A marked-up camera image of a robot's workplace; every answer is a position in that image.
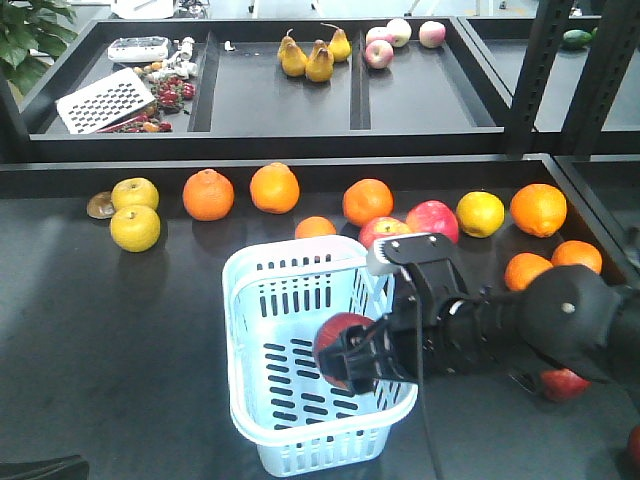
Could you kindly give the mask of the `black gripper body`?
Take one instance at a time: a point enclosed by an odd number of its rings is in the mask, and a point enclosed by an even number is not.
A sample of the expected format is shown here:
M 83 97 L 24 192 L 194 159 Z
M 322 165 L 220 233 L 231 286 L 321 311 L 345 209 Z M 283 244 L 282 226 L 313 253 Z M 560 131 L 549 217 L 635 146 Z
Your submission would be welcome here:
M 428 376 L 498 369 L 499 298 L 470 294 L 452 260 L 371 260 L 369 271 L 399 273 L 408 285 L 369 328 L 371 377 L 422 384 Z

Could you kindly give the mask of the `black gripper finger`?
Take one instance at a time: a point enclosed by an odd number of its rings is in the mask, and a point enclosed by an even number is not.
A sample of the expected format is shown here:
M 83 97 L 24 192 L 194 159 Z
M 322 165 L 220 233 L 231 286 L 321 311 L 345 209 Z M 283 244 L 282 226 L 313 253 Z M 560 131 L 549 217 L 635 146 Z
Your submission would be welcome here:
M 347 350 L 370 348 L 371 350 L 389 350 L 390 337 L 388 322 L 375 321 L 370 324 L 354 324 L 341 333 L 341 339 Z
M 1 479 L 79 479 L 89 476 L 89 463 L 79 455 L 28 462 L 2 462 Z
M 362 395 L 374 390 L 374 380 L 361 377 L 355 372 L 348 363 L 346 352 L 336 346 L 317 352 L 317 366 L 322 377 L 336 388 L 349 391 L 354 395 Z

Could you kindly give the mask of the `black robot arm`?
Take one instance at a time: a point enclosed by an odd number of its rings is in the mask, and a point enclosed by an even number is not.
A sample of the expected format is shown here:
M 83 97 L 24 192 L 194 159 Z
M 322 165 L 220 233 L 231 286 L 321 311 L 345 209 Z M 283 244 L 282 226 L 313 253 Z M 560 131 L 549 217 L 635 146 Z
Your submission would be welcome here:
M 583 265 L 553 267 L 520 292 L 476 297 L 403 269 L 410 294 L 377 321 L 336 314 L 318 330 L 324 378 L 355 394 L 377 380 L 567 368 L 599 383 L 639 384 L 639 291 Z

